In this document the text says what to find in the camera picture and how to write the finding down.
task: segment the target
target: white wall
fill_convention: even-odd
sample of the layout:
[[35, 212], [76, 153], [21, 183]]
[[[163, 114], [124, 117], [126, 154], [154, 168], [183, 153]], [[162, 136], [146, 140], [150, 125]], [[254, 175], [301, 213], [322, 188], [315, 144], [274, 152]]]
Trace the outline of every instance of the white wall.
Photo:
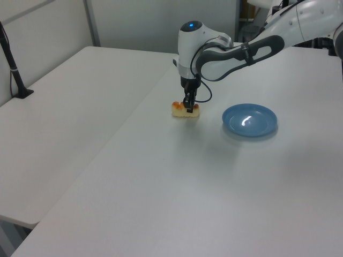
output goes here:
[[102, 47], [177, 53], [187, 21], [235, 38], [239, 0], [87, 0]]
[[[83, 47], [93, 45], [83, 0], [55, 0], [4, 28], [26, 87]], [[10, 99], [9, 73], [0, 48], [0, 106]]]

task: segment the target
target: white table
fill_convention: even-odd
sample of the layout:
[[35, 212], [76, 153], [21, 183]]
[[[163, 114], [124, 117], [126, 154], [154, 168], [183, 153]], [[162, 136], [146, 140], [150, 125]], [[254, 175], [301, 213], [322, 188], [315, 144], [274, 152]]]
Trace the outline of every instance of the white table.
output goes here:
[[[208, 83], [198, 119], [171, 116], [179, 83], [170, 65], [13, 257], [343, 256], [341, 61], [286, 49]], [[277, 132], [229, 133], [244, 102]]]
[[0, 219], [33, 228], [163, 76], [173, 54], [89, 47], [0, 108]]

